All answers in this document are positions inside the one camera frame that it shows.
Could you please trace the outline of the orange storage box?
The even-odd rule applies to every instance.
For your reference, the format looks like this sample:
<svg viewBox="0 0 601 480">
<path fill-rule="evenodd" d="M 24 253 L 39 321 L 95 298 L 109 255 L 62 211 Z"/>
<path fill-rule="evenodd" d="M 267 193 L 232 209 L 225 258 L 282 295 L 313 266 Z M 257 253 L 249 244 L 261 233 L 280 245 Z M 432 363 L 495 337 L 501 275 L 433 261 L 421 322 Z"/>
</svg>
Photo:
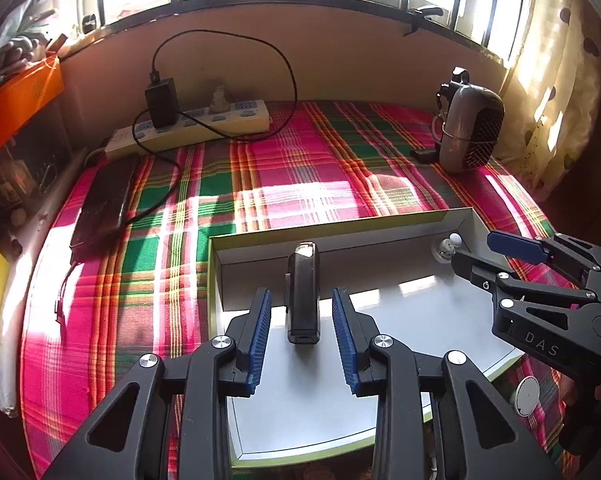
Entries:
<svg viewBox="0 0 601 480">
<path fill-rule="evenodd" d="M 52 54 L 0 87 L 0 148 L 64 91 L 61 61 Z"/>
</svg>

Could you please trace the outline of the black tablet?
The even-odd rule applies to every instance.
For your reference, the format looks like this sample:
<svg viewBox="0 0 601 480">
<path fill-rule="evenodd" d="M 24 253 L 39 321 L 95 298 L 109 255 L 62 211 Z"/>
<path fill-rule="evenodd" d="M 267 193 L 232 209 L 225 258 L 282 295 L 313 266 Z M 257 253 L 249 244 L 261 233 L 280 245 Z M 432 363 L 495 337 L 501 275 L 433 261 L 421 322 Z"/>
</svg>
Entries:
<svg viewBox="0 0 601 480">
<path fill-rule="evenodd" d="M 118 239 L 127 218 L 138 154 L 108 162 L 95 173 L 69 243 L 72 263 L 100 257 Z"/>
</svg>

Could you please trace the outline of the black rectangular speaker device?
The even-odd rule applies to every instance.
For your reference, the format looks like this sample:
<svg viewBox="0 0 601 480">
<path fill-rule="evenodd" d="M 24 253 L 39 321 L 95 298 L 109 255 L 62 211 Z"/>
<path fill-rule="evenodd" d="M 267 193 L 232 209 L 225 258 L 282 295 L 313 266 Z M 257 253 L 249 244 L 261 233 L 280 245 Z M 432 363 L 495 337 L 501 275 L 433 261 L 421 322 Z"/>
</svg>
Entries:
<svg viewBox="0 0 601 480">
<path fill-rule="evenodd" d="M 320 254 L 314 242 L 296 246 L 287 260 L 284 283 L 287 340 L 317 344 L 320 340 Z"/>
</svg>

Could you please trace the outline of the shallow cardboard box tray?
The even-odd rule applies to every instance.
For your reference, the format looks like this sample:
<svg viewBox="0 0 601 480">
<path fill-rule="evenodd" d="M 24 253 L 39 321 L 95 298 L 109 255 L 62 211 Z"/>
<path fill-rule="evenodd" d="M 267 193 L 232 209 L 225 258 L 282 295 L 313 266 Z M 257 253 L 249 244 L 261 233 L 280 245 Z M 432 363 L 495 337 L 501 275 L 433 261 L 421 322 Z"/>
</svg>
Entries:
<svg viewBox="0 0 601 480">
<path fill-rule="evenodd" d="M 458 351 L 488 378 L 509 370 L 521 351 L 491 331 L 491 294 L 450 263 L 467 252 L 505 268 L 487 234 L 461 207 L 213 236 L 209 333 L 226 333 L 258 292 L 270 306 L 256 390 L 228 402 L 232 464 L 287 466 L 370 445 L 377 400 L 355 391 L 371 339 L 432 358 Z"/>
</svg>

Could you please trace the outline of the white power strip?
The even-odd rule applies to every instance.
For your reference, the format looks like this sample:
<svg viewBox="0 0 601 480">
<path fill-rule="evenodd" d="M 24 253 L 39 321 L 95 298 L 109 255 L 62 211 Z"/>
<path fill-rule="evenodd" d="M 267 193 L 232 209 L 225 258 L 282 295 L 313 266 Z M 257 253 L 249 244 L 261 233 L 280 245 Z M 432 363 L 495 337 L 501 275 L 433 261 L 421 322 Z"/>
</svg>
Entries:
<svg viewBox="0 0 601 480">
<path fill-rule="evenodd" d="M 217 134 L 199 125 L 204 122 L 227 136 L 247 136 L 269 131 L 269 110 L 263 100 L 231 103 L 229 110 L 212 114 L 208 107 L 187 110 L 174 125 L 156 129 L 151 119 L 138 122 L 134 131 L 139 142 L 154 152 L 163 152 L 217 139 Z"/>
</svg>

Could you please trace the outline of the cream dotted curtain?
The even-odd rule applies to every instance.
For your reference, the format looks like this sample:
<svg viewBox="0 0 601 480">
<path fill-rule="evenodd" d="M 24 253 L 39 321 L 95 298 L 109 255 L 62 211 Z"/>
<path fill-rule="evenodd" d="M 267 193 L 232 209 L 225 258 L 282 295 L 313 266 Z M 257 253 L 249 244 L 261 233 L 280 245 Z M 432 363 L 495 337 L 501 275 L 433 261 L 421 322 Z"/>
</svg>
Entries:
<svg viewBox="0 0 601 480">
<path fill-rule="evenodd" d="M 601 19 L 587 0 L 524 0 L 495 156 L 537 202 L 585 150 L 601 99 Z"/>
</svg>

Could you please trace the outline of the small white knob gadget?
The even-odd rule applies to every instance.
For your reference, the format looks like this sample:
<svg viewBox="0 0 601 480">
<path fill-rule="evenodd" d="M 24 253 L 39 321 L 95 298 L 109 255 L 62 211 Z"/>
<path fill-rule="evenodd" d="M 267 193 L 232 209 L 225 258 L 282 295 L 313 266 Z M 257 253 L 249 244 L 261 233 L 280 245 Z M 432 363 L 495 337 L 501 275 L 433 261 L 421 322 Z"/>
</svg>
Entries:
<svg viewBox="0 0 601 480">
<path fill-rule="evenodd" d="M 462 237 L 452 232 L 446 237 L 436 238 L 432 244 L 433 258 L 440 263 L 450 263 L 456 252 L 463 247 Z"/>
</svg>

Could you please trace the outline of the plaid bed cover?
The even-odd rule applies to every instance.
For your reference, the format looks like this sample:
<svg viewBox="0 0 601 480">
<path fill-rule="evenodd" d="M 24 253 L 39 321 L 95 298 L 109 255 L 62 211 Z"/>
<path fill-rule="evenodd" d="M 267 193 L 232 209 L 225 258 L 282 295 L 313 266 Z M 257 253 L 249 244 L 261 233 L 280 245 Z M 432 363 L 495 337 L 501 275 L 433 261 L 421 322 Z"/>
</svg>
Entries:
<svg viewBox="0 0 601 480">
<path fill-rule="evenodd" d="M 160 198 L 100 259 L 72 268 L 68 244 L 93 180 L 84 170 L 43 244 L 20 347 L 20 410 L 43 474 L 144 353 L 183 356 L 208 334 L 214 236 L 470 207 L 488 228 L 545 237 L 552 226 L 499 162 L 459 176 L 412 157 L 430 114 L 398 105 L 306 102 L 272 108 L 279 132 L 256 143 L 182 148 L 143 159 L 131 207 Z"/>
</svg>

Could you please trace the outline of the black charger adapter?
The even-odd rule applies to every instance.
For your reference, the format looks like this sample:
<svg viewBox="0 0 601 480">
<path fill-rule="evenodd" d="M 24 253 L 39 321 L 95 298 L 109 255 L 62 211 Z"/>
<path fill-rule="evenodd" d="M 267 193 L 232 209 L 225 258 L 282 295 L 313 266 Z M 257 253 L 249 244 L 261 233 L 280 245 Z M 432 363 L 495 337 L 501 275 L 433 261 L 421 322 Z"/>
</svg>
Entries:
<svg viewBox="0 0 601 480">
<path fill-rule="evenodd" d="M 150 84 L 145 89 L 146 107 L 155 129 L 170 127 L 177 122 L 180 105 L 174 79 L 162 78 L 152 70 Z"/>
</svg>

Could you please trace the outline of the white plug adapter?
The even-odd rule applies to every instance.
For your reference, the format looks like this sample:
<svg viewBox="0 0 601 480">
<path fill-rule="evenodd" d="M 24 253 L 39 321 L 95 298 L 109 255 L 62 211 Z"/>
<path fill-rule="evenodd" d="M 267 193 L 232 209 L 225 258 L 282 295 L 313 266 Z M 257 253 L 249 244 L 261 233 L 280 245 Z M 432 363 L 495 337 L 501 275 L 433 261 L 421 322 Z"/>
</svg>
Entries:
<svg viewBox="0 0 601 480">
<path fill-rule="evenodd" d="M 229 112 L 231 108 L 228 91 L 223 86 L 217 87 L 212 92 L 212 101 L 209 104 L 210 114 L 223 114 Z"/>
</svg>

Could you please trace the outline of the grey portable fan heater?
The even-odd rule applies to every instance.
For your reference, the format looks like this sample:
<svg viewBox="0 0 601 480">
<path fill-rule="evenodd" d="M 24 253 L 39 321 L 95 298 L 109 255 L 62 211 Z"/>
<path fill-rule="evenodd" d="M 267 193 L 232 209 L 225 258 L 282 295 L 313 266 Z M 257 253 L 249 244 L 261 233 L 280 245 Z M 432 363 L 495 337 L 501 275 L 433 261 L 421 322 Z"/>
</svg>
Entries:
<svg viewBox="0 0 601 480">
<path fill-rule="evenodd" d="M 496 92 L 472 84 L 470 72 L 457 66 L 441 84 L 437 104 L 447 101 L 438 160 L 450 174 L 481 168 L 489 162 L 505 120 L 505 104 Z"/>
</svg>

